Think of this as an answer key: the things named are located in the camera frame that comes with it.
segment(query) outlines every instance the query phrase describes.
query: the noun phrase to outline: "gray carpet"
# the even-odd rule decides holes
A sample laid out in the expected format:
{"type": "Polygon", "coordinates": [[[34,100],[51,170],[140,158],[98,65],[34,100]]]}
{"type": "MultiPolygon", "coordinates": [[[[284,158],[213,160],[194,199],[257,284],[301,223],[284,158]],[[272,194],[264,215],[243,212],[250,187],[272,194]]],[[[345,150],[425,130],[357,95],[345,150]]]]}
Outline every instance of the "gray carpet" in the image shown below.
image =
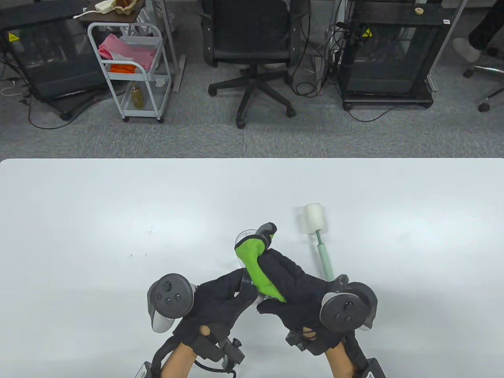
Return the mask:
{"type": "MultiPolygon", "coordinates": [[[[377,121],[361,123],[341,109],[334,87],[314,99],[296,97],[278,81],[272,86],[289,98],[295,118],[267,96],[256,93],[247,108],[247,126],[238,130],[235,112],[241,91],[210,97],[209,83],[238,76],[233,66],[203,62],[199,19],[179,12],[177,50],[187,54],[180,92],[171,96],[165,123],[131,119],[123,123],[112,100],[88,109],[71,125],[38,130],[27,121],[18,97],[0,96],[0,160],[8,158],[140,157],[504,157],[504,101],[479,113],[479,101],[499,83],[476,74],[462,77],[467,65],[449,45],[435,73],[439,92],[429,110],[394,110],[377,121]]],[[[463,15],[455,36],[464,36],[484,15],[463,15]]],[[[502,34],[496,41],[502,41],[502,34]]],[[[356,110],[370,119],[377,110],[356,110]]],[[[34,103],[34,123],[53,127],[62,121],[34,103]]]]}

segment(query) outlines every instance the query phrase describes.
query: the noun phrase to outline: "green glove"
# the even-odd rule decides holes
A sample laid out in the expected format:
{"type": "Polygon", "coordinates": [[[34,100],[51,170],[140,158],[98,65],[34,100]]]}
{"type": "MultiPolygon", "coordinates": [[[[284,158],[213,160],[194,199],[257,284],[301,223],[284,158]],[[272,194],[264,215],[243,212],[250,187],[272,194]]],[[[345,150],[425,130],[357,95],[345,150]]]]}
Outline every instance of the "green glove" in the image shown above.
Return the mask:
{"type": "Polygon", "coordinates": [[[248,274],[259,293],[286,302],[283,295],[263,273],[257,262],[258,257],[271,245],[271,239],[275,232],[277,232],[277,227],[273,223],[263,224],[254,235],[246,236],[240,240],[234,246],[234,250],[238,258],[245,264],[248,274]]]}

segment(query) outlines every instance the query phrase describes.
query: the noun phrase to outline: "white foam cylinder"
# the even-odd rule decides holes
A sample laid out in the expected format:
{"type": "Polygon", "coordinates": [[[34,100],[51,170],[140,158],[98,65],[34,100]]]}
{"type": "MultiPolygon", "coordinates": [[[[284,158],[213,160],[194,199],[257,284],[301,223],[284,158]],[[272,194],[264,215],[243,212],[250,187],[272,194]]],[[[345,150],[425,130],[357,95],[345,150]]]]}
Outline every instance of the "white foam cylinder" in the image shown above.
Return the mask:
{"type": "Polygon", "coordinates": [[[317,230],[320,230],[320,233],[327,232],[326,217],[321,204],[306,205],[303,208],[303,217],[306,233],[315,234],[317,230]]]}

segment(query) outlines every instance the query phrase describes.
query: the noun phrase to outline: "pink towel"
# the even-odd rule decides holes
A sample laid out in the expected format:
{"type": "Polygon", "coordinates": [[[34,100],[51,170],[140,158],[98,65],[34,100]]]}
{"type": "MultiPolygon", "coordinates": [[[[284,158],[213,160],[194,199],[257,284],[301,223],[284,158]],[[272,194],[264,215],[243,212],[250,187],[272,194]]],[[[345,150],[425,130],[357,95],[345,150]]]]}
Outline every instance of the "pink towel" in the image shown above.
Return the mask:
{"type": "Polygon", "coordinates": [[[98,52],[105,59],[130,60],[150,70],[156,50],[145,47],[131,46],[124,43],[113,34],[109,34],[99,46],[98,52]]]}

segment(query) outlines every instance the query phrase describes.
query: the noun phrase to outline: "black equipment cabinet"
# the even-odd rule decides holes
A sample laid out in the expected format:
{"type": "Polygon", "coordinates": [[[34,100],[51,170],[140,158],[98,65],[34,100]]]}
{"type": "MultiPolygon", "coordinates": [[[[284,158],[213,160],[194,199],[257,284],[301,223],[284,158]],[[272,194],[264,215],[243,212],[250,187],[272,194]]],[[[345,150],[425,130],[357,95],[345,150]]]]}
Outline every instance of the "black equipment cabinet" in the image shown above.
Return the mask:
{"type": "Polygon", "coordinates": [[[107,88],[84,26],[72,19],[82,0],[52,0],[0,10],[0,39],[30,94],[70,119],[107,88]]]}
{"type": "Polygon", "coordinates": [[[448,35],[453,10],[390,0],[354,0],[351,7],[338,71],[343,108],[357,104],[429,108],[433,100],[425,80],[448,35]]]}

